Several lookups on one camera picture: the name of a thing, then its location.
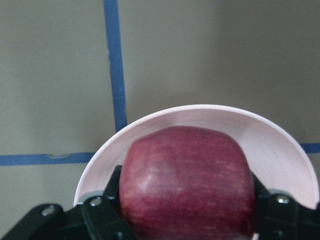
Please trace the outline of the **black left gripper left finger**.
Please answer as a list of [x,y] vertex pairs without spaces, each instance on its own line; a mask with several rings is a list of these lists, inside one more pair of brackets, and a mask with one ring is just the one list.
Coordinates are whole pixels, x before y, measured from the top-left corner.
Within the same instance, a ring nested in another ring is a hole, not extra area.
[[104,189],[65,211],[59,204],[44,203],[30,209],[4,236],[4,240],[134,240],[121,217],[117,165]]

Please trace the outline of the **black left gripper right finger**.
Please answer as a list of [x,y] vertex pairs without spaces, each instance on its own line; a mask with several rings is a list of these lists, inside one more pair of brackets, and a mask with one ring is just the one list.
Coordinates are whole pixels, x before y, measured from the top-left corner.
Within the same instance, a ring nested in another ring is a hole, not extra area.
[[267,189],[252,174],[255,195],[254,233],[256,240],[318,240],[320,203],[315,209],[300,204],[280,190]]

